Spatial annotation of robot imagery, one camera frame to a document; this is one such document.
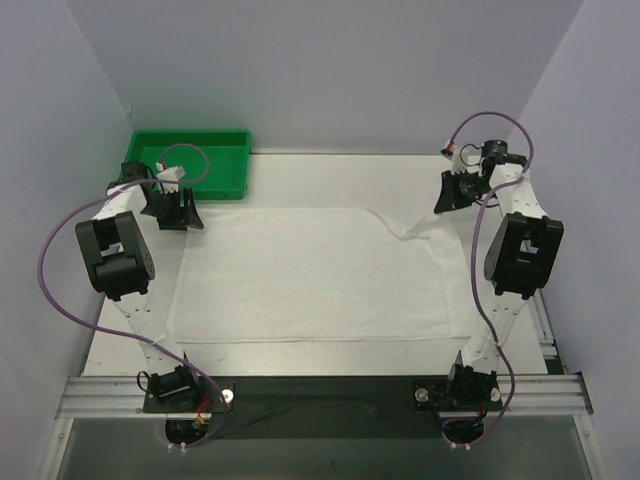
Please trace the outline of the white towel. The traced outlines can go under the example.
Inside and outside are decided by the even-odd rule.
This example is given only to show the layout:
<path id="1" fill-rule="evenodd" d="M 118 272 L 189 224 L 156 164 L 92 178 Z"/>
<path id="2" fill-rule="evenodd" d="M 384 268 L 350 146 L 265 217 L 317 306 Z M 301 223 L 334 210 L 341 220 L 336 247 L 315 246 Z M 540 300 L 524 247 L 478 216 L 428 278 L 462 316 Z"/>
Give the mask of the white towel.
<path id="1" fill-rule="evenodd" d="M 371 209 L 206 209 L 171 304 L 183 344 L 411 341 L 476 324 L 457 232 Z"/>

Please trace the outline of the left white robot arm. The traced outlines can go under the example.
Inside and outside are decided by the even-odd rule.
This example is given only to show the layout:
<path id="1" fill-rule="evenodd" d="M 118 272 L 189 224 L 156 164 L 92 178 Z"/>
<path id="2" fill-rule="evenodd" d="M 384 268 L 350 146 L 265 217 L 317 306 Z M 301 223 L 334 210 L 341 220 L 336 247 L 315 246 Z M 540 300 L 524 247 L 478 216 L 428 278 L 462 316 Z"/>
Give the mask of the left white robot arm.
<path id="1" fill-rule="evenodd" d="M 176 277 L 159 275 L 154 262 L 177 265 L 186 231 L 204 224 L 191 189 L 180 185 L 183 167 L 157 166 L 152 175 L 141 162 L 124 163 L 103 206 L 76 225 L 75 235 L 92 287 L 119 310 L 130 327 L 126 337 L 146 357 L 142 389 L 150 399 L 188 412 L 200 404 L 203 388 L 168 327 L 162 293 Z"/>

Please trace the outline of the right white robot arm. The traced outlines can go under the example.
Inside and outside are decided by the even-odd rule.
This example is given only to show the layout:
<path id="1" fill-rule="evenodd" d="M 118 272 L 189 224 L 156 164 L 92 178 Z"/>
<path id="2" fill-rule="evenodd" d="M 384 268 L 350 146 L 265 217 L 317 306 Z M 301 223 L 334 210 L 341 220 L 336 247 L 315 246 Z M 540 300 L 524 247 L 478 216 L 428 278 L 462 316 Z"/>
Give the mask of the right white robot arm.
<path id="1" fill-rule="evenodd" d="M 509 152 L 503 140 L 484 142 L 476 165 L 465 159 L 463 151 L 454 142 L 441 151 L 452 167 L 441 175 L 434 212 L 496 201 L 502 221 L 482 268 L 492 287 L 492 310 L 480 314 L 480 326 L 458 353 L 443 385 L 445 401 L 458 410 L 476 401 L 500 399 L 496 381 L 500 354 L 526 302 L 547 284 L 564 235 L 563 223 L 540 206 L 524 172 L 524 156 Z"/>

